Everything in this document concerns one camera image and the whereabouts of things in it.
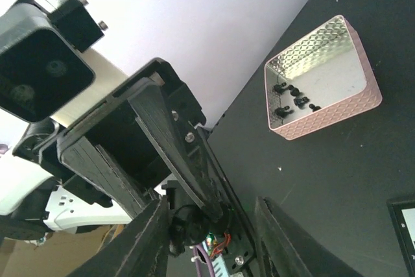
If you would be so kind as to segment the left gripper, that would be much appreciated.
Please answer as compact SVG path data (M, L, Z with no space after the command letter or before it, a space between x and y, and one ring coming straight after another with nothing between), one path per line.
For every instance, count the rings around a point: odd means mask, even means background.
M133 85L128 101L122 100ZM152 201L152 192L140 187L155 187L169 168L194 203L217 222L223 216L219 200L190 160L170 109L179 121L206 124L187 84L170 63L155 58L82 114L75 126L50 118L30 124L12 154L40 165L88 204L108 208L111 197L131 218ZM59 137L65 141L71 134L85 137L59 144Z

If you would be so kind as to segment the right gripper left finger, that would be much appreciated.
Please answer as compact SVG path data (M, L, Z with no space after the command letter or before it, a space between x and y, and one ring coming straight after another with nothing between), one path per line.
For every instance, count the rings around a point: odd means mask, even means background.
M151 202L112 242L75 269L72 277L165 276L169 257L169 207Z

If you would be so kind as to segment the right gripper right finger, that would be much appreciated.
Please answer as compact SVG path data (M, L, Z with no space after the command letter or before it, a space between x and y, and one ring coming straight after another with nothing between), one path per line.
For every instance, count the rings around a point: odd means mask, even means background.
M255 201L255 249L261 276L360 276L272 199Z

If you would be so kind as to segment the black chess piece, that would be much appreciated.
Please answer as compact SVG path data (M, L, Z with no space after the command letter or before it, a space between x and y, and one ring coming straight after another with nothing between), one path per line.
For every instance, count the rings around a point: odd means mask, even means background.
M195 205L185 205L172 215L169 226L169 253L177 257L185 247L201 244L209 233L209 219Z

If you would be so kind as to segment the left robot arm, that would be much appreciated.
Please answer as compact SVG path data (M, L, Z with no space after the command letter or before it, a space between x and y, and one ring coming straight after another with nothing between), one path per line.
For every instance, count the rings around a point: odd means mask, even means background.
M173 237L188 244L227 230L230 212L195 129L205 117L171 65L151 60L71 125L49 117L92 79L80 60L53 64L51 73L44 62L1 62L1 107L29 120L1 157L1 234L39 240L129 223L169 175Z

